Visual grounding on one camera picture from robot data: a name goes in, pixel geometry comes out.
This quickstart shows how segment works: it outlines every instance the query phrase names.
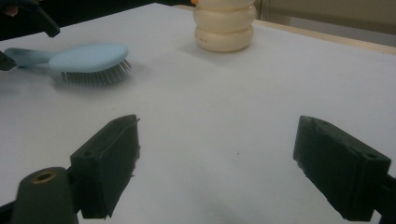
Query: light blue hairbrush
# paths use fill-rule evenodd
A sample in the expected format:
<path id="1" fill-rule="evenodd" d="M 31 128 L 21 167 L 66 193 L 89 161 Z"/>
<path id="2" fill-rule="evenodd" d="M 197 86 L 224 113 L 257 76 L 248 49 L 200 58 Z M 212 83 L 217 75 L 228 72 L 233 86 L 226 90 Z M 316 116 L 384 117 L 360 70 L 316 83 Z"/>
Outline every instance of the light blue hairbrush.
<path id="1" fill-rule="evenodd" d="M 31 49 L 6 49 L 4 52 L 17 66 L 48 63 L 62 73 L 66 83 L 104 86 L 123 79 L 131 65 L 125 60 L 128 49 L 121 44 L 89 44 L 61 52 Z"/>

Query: cream bottle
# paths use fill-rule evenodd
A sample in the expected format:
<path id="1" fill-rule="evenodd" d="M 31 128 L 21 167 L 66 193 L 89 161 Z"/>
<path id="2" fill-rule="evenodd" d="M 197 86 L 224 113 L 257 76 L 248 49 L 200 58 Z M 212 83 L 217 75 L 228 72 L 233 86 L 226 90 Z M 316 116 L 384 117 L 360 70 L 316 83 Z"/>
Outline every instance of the cream bottle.
<path id="1" fill-rule="evenodd" d="M 203 49 L 231 52 L 249 45 L 256 18 L 255 0 L 191 0 L 195 40 Z"/>

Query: hairbrush bristles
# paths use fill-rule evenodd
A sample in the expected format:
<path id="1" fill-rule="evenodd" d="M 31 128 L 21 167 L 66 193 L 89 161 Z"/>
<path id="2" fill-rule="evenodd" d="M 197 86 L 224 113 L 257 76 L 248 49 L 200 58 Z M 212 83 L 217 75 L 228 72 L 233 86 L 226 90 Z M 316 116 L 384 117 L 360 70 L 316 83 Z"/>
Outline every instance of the hairbrush bristles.
<path id="1" fill-rule="evenodd" d="M 68 73 L 62 72 L 65 83 L 85 86 L 105 86 L 120 81 L 131 71 L 131 65 L 123 60 L 121 63 L 94 73 Z"/>

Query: white table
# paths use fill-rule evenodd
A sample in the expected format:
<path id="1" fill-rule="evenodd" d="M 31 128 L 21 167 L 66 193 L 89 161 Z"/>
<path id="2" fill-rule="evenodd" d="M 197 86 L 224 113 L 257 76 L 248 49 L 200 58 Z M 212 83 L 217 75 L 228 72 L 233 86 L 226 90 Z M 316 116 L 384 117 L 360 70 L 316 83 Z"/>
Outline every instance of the white table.
<path id="1" fill-rule="evenodd" d="M 348 223 L 292 159 L 298 118 L 325 119 L 396 160 L 396 56 L 255 25 L 235 53 L 200 49 L 190 11 L 149 5 L 6 48 L 128 46 L 130 78 L 64 85 L 47 66 L 0 76 L 0 204 L 19 181 L 136 114 L 141 159 L 113 218 L 80 223 Z M 391 167 L 389 173 L 396 174 Z M 377 223 L 375 213 L 372 223 Z"/>

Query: table edge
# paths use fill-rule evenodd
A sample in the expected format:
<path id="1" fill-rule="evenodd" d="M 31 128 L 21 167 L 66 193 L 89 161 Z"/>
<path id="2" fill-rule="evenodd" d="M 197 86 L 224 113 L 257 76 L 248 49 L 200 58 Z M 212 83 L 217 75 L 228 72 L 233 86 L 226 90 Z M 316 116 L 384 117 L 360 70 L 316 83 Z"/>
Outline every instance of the table edge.
<path id="1" fill-rule="evenodd" d="M 175 5 L 174 7 L 180 8 L 180 9 L 185 9 L 188 11 L 193 11 L 193 7 L 190 7 L 190 6 Z M 373 51 L 377 51 L 377 52 L 381 52 L 381 53 L 396 55 L 396 48 L 391 47 L 391 46 L 380 45 L 380 44 L 376 44 L 376 43 L 361 41 L 361 40 L 342 37 L 342 36 L 338 36 L 338 35 L 328 35 L 328 34 L 324 34 L 324 33 L 320 33 L 320 32 L 296 28 L 296 27 L 292 27 L 292 26 L 276 24 L 276 23 L 272 23 L 269 21 L 255 20 L 253 22 L 253 24 L 260 25 L 263 27 L 273 28 L 273 29 L 277 29 L 277 30 L 282 30 L 282 31 L 286 31 L 286 32 L 290 32 L 290 33 L 294 33 L 294 34 L 298 34 L 298 35 L 306 35 L 306 36 L 314 37 L 316 39 L 326 40 L 326 41 L 330 41 L 330 42 L 334 42 L 334 43 L 338 43 L 338 44 L 358 47 L 361 49 L 369 49 L 369 50 L 373 50 Z"/>

